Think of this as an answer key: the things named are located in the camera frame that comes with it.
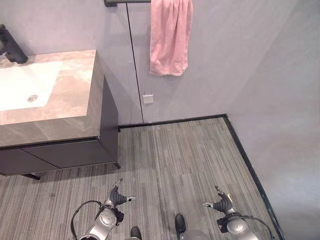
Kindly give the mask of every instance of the white sink basin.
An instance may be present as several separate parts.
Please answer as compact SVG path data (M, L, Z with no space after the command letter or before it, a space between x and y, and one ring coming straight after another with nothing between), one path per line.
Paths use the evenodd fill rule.
M45 106L62 64L52 61L0 68L0 111Z

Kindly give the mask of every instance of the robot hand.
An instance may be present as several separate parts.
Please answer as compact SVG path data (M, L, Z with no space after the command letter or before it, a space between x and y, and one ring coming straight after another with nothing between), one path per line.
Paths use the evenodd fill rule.
M122 182L122 178L120 178L112 187L109 193L109 197L103 203L103 205L115 208L117 205L124 204L126 202L131 202L136 199L135 196L123 196L118 193L119 184Z
M202 205L204 207L213 208L218 210L224 214L234 213L235 210L233 209L232 200L230 198L230 194L226 195L224 192L220 191L218 186L214 186L215 189L218 191L218 195L222 198L219 202L203 202Z

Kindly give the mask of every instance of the black cable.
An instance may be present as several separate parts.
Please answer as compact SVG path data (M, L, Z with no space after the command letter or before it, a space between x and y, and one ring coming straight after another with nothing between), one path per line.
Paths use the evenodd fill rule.
M70 223L70 229L71 229L71 233L73 235L73 239L74 240L77 240L77 235L76 235L76 231L75 231L75 226L74 226L74 218L75 216L77 215L77 213L80 211L80 209L86 205L86 204L89 204L89 203L96 203L96 204L99 204L100 208L103 206L103 204L99 201L95 201L95 200L90 200L90 201L86 201L84 203L82 203L74 212L72 218L71 218L71 223Z
M272 234L272 231L271 231L270 227L269 227L264 221L262 221L261 219L259 219L259 218L257 218L257 217L254 217L254 216L241 216L241 217L239 217L239 218L241 218L241 219L252 219L252 220L257 220L257 221L259 221L260 223L262 223L263 225L265 225L265 227L269 230L270 239L271 239L271 240L274 240L274 239L275 239L275 237L274 237L273 234Z

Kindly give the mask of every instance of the bathroom vanity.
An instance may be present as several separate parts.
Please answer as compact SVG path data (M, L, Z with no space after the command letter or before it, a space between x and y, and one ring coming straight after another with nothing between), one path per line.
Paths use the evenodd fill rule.
M0 59L0 94L0 174L120 168L118 111L95 50Z

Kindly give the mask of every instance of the striped carpet floor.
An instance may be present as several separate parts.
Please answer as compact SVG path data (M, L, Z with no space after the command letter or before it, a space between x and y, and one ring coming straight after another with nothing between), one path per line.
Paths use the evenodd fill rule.
M0 176L1 240L72 240L70 219L88 200L103 201L111 185L123 178L119 192L137 196L119 206L125 216L110 240L124 240L138 226L144 240L175 240L174 217L182 213L188 229L200 229L212 240L222 234L223 216L202 201L219 201L214 188L230 193L235 209L261 218L273 228L262 198L222 118L122 129L119 164L42 172L36 181ZM78 235L94 220L97 206L87 205L75 219ZM247 221L261 239L269 239L259 222Z

